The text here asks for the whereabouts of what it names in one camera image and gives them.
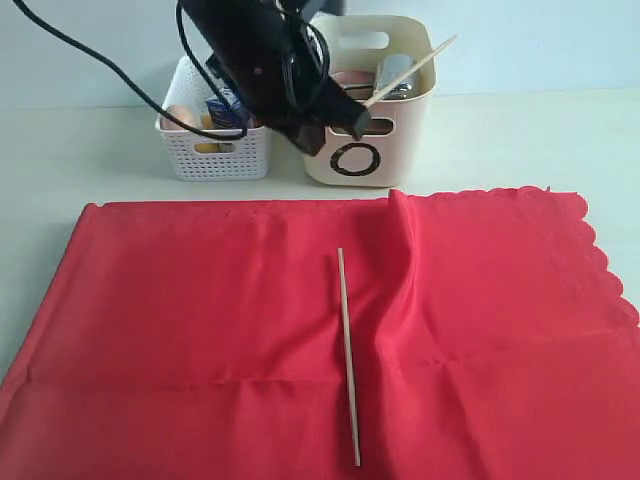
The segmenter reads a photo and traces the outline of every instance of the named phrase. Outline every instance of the red cloth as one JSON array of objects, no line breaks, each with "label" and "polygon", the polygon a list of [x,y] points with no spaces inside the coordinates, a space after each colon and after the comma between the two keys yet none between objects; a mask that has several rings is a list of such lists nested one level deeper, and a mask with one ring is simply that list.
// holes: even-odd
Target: red cloth
[{"label": "red cloth", "polygon": [[638,313],[585,213],[534,188],[89,205],[0,390],[0,478],[640,478]]}]

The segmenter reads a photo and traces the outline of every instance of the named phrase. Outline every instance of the white table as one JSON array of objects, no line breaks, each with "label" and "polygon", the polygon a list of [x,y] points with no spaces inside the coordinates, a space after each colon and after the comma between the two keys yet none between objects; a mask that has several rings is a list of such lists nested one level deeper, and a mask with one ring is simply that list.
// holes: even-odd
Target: white table
[{"label": "white table", "polygon": [[[0,376],[21,345],[88,202],[373,198],[306,177],[282,139],[257,182],[183,183],[145,108],[0,113]],[[640,305],[640,90],[436,97],[424,161],[399,188],[577,191],[625,297]]]}]

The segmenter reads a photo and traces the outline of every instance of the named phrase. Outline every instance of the bamboo skewer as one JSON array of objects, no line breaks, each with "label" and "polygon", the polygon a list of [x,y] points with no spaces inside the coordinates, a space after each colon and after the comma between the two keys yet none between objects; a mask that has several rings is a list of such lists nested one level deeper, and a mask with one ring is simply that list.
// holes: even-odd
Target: bamboo skewer
[{"label": "bamboo skewer", "polygon": [[360,439],[358,435],[358,409],[356,405],[356,381],[353,374],[353,355],[351,353],[351,328],[349,324],[349,305],[347,303],[347,279],[344,272],[344,252],[338,249],[338,267],[340,270],[340,296],[342,304],[342,328],[344,330],[344,354],[347,363],[347,390],[349,393],[349,411],[351,413],[351,436],[355,466],[361,465]]},{"label": "bamboo skewer", "polygon": [[370,108],[372,105],[378,103],[380,100],[382,100],[384,97],[386,97],[394,88],[396,88],[398,85],[400,85],[400,83],[402,83],[403,80],[405,80],[407,77],[409,77],[409,76],[413,75],[414,73],[416,73],[418,70],[420,70],[422,67],[424,67],[427,63],[429,63],[431,60],[433,60],[437,55],[442,53],[444,51],[444,49],[447,48],[449,45],[451,45],[453,42],[455,42],[457,38],[458,38],[458,36],[454,35],[449,40],[447,40],[444,43],[442,43],[442,45],[440,45],[438,48],[436,48],[429,55],[424,57],[422,60],[417,62],[415,65],[413,65],[409,70],[407,70],[406,72],[400,74],[394,81],[392,81],[385,88],[383,88],[379,92],[376,92],[371,98],[369,98],[366,102],[364,102],[364,106],[366,108]]}]

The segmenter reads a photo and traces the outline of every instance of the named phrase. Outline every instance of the white plastic basket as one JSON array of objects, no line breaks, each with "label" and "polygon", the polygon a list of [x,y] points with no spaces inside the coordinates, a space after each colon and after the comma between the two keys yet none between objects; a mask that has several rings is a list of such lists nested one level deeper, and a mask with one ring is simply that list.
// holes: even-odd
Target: white plastic basket
[{"label": "white plastic basket", "polygon": [[[200,118],[207,113],[207,99],[213,93],[191,61],[184,57],[171,81],[164,101],[166,109],[171,105],[184,105]],[[269,171],[271,131],[266,127],[249,129],[241,140],[217,142],[186,130],[162,130],[160,118],[156,120],[176,175],[180,180],[207,182],[221,180],[258,180]],[[239,133],[239,130],[209,130],[218,135]],[[229,153],[198,153],[196,145],[227,144]]]},{"label": "white plastic basket", "polygon": [[[407,17],[322,16],[313,23],[327,40],[332,73],[375,72],[387,55],[404,53],[418,61],[432,52],[426,27]],[[389,38],[385,48],[348,49],[341,44],[342,37],[379,32]],[[385,100],[370,108],[372,118],[393,122],[387,135],[365,135],[356,142],[349,135],[327,128],[326,145],[317,156],[305,156],[309,176],[330,185],[392,187],[402,182],[419,154],[419,142],[424,136],[424,119],[436,84],[433,62],[420,70],[420,77],[420,93],[415,98]]]}]

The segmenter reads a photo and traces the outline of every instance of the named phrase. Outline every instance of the white wall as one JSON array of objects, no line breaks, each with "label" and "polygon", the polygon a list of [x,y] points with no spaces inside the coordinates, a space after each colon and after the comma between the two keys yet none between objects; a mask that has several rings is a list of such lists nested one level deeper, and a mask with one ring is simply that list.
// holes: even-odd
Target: white wall
[{"label": "white wall", "polygon": [[[28,0],[65,32],[117,61],[161,99],[182,54],[174,0]],[[638,0],[348,0],[350,13],[424,21],[439,43],[439,93],[640,86]],[[139,103],[94,60],[0,4],[0,109]]]}]

